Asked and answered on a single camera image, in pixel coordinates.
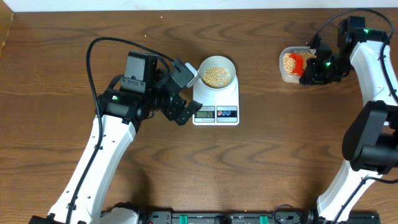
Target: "cable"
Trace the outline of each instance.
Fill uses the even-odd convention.
[[[283,224],[283,223],[281,223],[278,219],[276,219],[276,217],[275,217],[275,216],[276,216],[276,212],[278,211],[278,209],[279,209],[280,207],[290,207],[290,208],[292,208],[292,209],[294,210],[294,207],[291,206],[291,205],[289,205],[289,204],[279,205],[279,206],[274,210],[274,212],[272,213],[272,219],[273,219],[277,224]],[[301,217],[301,215],[298,214],[297,212],[296,212],[296,214],[297,214],[297,216],[299,217],[300,221],[297,222],[297,223],[293,223],[293,224],[300,224],[301,221],[302,221],[302,217]]]
[[[89,171],[89,169],[90,169],[90,167],[91,167],[91,165],[92,165],[92,163],[94,161],[95,155],[97,155],[97,152],[100,149],[101,143],[102,143],[102,138],[103,138],[103,125],[102,125],[102,119],[101,119],[102,116],[101,116],[101,112],[100,112],[100,106],[98,104],[97,93],[95,91],[94,80],[93,80],[93,76],[91,74],[91,67],[90,67],[91,50],[93,49],[95,43],[97,43],[99,41],[102,41],[102,40],[112,40],[112,41],[116,41],[116,42],[122,42],[122,43],[125,43],[125,44],[130,44],[130,45],[139,47],[141,49],[144,49],[146,51],[152,52],[154,54],[157,54],[157,55],[159,55],[159,56],[161,56],[163,58],[166,58],[167,60],[170,60],[171,62],[174,61],[172,58],[170,58],[167,55],[164,55],[164,54],[162,54],[160,52],[157,52],[157,51],[149,49],[149,48],[147,48],[147,47],[145,47],[143,45],[140,45],[140,44],[137,44],[135,42],[128,41],[128,40],[123,40],[123,39],[114,38],[114,37],[99,37],[99,38],[97,38],[97,39],[95,39],[95,40],[93,40],[91,42],[90,46],[87,49],[86,67],[87,67],[88,81],[90,82],[91,92],[93,93],[94,104],[95,104],[95,108],[96,108],[96,116],[98,118],[99,136],[98,136],[98,142],[97,142],[97,144],[95,145],[95,148],[94,148],[94,152],[91,155],[90,160],[88,161],[87,166],[84,169],[84,171],[83,171],[83,173],[82,173],[82,175],[80,177],[80,180],[79,180],[79,182],[76,185],[76,189],[75,189],[75,191],[73,193],[72,199],[70,200],[70,204],[69,204],[69,208],[68,208],[68,213],[67,213],[67,218],[66,218],[65,224],[70,224],[70,219],[72,217],[72,211],[73,211],[73,208],[75,207],[75,202],[76,202],[76,198],[77,198],[77,195],[79,193],[80,187],[83,184],[83,181],[84,181],[84,179],[85,179],[85,177],[86,177],[86,175],[87,175],[87,173],[88,173],[88,171]]]
[[[359,185],[356,187],[354,192],[349,196],[349,198],[346,201],[346,203],[344,203],[344,205],[341,206],[341,209],[337,213],[337,216],[336,216],[336,218],[335,218],[335,220],[333,221],[332,224],[336,224],[337,223],[337,221],[340,218],[341,214],[343,213],[344,209],[348,206],[348,204],[352,201],[352,199],[355,197],[355,195],[359,192],[361,187],[363,185],[365,185],[367,180],[375,180],[375,181],[378,181],[378,182],[383,183],[383,184],[398,184],[398,179],[396,179],[396,180],[384,180],[384,179],[375,178],[375,177],[365,177],[365,178],[363,178],[361,180],[361,183],[359,183]]]
[[[319,33],[322,31],[323,28],[325,28],[325,26],[332,21],[334,18],[341,16],[343,14],[349,13],[349,12],[354,12],[354,11],[365,11],[365,12],[371,12],[373,14],[378,15],[379,17],[383,18],[389,25],[391,28],[391,32],[390,35],[388,36],[388,38],[383,42],[383,45],[381,46],[381,50],[380,50],[380,63],[381,63],[381,69],[383,71],[384,74],[384,78],[386,79],[387,85],[388,85],[388,89],[390,90],[390,94],[392,95],[393,99],[398,103],[398,96],[396,95],[396,90],[394,89],[394,87],[392,86],[391,80],[388,76],[387,73],[387,68],[386,68],[386,64],[384,63],[384,58],[386,56],[384,56],[384,49],[386,48],[386,45],[389,43],[389,41],[392,38],[392,35],[394,34],[394,25],[393,23],[390,21],[390,19],[388,19],[385,15],[381,14],[380,12],[377,12],[375,10],[372,9],[364,9],[364,8],[356,8],[356,9],[348,9],[347,11],[343,11],[341,13],[338,13],[334,16],[332,16],[330,19],[328,19],[322,26],[321,28],[319,28],[319,30],[317,31],[317,33],[315,33],[315,36],[319,35]]]

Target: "wooden table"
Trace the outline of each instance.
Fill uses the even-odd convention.
[[[143,122],[115,173],[104,209],[133,201],[174,210],[314,208],[343,161],[343,135],[362,108],[353,73],[341,83],[282,81],[279,54],[304,45],[340,9],[18,13],[0,61],[0,223],[45,216],[66,187],[94,114],[85,67],[96,37],[135,40],[199,66],[211,55],[237,68],[237,127],[177,126],[158,113]],[[398,9],[380,10],[398,27]],[[367,15],[371,27],[388,29]],[[323,39],[336,44],[334,21]],[[398,70],[398,35],[392,63]],[[93,50],[99,93],[124,73],[129,45]],[[185,91],[186,99],[192,90]],[[392,171],[387,179],[398,178]],[[374,184],[356,210],[396,223],[398,186]]]

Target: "white arm segment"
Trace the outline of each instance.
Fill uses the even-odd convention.
[[[100,221],[102,205],[114,172],[121,156],[136,135],[134,126],[131,123],[122,123],[121,118],[104,115],[102,122],[104,134],[101,145],[102,149],[98,151],[80,188],[78,198],[76,199],[76,209],[72,212],[70,223],[76,224],[79,221],[83,221],[86,224],[105,223],[104,221],[109,220],[110,217],[119,217],[119,219],[113,218],[111,222],[107,223],[122,224],[129,221],[128,223],[135,224],[138,220],[137,213],[125,208],[114,208],[109,215],[105,216],[107,218],[101,218]],[[90,139],[75,172],[63,194],[49,212],[49,214],[55,214],[55,221],[65,223],[68,213],[67,206],[93,154],[94,146],[98,141],[98,135],[98,119],[95,118]]]
[[[349,161],[344,160],[337,176],[329,186],[328,190],[318,197],[317,208],[320,217],[326,220],[335,220],[341,206],[346,203],[349,196],[355,191],[357,186],[360,184],[364,177],[377,177],[381,178],[382,175],[377,172],[369,170],[353,171]],[[374,182],[374,180],[368,180],[361,187],[359,192],[350,201],[343,213],[338,219],[338,222],[347,221],[348,215],[355,203],[361,198],[362,194],[365,193],[366,189]]]
[[[387,86],[379,60],[382,42],[367,41],[357,43],[349,59],[358,76],[361,87],[363,105],[368,101],[382,100],[387,105],[396,106],[397,103],[390,95],[390,89]],[[398,83],[397,77],[390,60],[390,47],[387,45],[384,49],[384,63],[392,87],[396,90]]]

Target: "white wall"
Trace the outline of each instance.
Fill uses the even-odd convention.
[[[398,0],[4,0],[4,2],[14,12],[398,7]]]

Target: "white digital scale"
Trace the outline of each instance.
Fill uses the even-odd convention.
[[[205,71],[211,67],[223,67],[230,76],[224,88],[212,88],[203,82]],[[226,57],[212,56],[199,67],[200,79],[193,85],[193,100],[201,103],[201,109],[192,116],[195,125],[238,125],[239,88],[233,63]]]

